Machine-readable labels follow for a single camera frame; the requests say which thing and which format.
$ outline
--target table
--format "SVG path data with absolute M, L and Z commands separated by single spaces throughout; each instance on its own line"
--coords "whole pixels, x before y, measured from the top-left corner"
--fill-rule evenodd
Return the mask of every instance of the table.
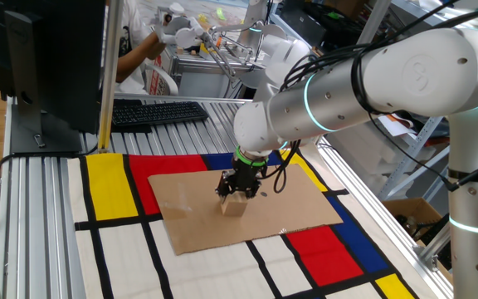
M 149 134 L 113 133 L 112 152 L 215 154 L 232 152 L 237 146 L 232 121 L 242 103 L 239 100 L 120 96 L 144 99 L 147 103 L 196 100 L 207 110 L 210 118 L 204 123 L 155 126 Z M 9 154 L 10 147 L 11 104 L 9 100 L 4 154 Z M 92 134 L 81 135 L 81 141 L 84 151 L 93 148 L 97 142 Z M 451 284 L 439 272 L 430 271 L 417 259 L 412 250 L 416 244 L 340 156 L 325 147 L 320 149 L 320 156 L 324 161 L 313 161 L 314 167 L 322 167 L 326 163 L 326 169 L 360 203 L 362 208 L 358 208 L 373 218 L 437 297 L 452 298 Z M 53 298 L 85 297 L 69 205 L 68 180 L 67 159 L 14 158 L 2 167 L 0 287 L 4 297 L 44 298 L 46 294 Z

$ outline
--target green ring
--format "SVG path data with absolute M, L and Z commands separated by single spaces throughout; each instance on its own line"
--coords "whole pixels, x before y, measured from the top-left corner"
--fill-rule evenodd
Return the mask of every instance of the green ring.
M 238 146 L 237 146 L 237 148 L 236 148 L 236 156 L 237 156 L 237 158 L 239 158 L 239 160 L 241 160 L 244 164 L 250 165 L 250 166 L 254 166 L 254 167 L 265 166 L 265 164 L 269 161 L 269 159 L 266 158 L 266 160 L 263 161 L 263 162 L 252 162 L 252 161 L 250 161 L 249 159 L 247 159 L 245 156 L 243 156 L 243 155 L 241 154 L 241 151 L 239 150 L 239 147 L 238 147 Z

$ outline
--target robot logo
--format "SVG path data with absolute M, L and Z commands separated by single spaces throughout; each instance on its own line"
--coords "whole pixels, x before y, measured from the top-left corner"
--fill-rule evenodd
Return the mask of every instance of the robot logo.
M 427 87 L 427 83 L 429 83 L 429 78 L 427 78 L 425 74 L 425 66 L 420 63 L 416 62 L 413 66 L 412 69 L 414 70 L 415 73 L 417 73 L 419 76 L 416 79 L 416 82 L 418 83 L 417 89 L 419 91 L 423 91 Z
M 405 88 L 417 96 L 426 96 L 436 87 L 437 64 L 429 56 L 418 55 L 409 59 L 402 69 L 402 80 Z

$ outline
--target wooden block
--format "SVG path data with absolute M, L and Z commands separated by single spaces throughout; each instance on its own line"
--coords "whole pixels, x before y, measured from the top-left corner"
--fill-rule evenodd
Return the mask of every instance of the wooden block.
M 229 217 L 241 217 L 248 205 L 248 199 L 243 192 L 235 192 L 228 195 L 223 202 L 221 202 L 222 215 Z

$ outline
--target person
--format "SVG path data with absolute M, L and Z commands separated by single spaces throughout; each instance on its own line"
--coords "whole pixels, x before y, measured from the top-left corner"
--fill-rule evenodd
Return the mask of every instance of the person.
M 144 89 L 142 64 L 145 58 L 156 59 L 166 45 L 143 22 L 136 0 L 124 0 L 121 28 L 115 92 L 148 94 Z

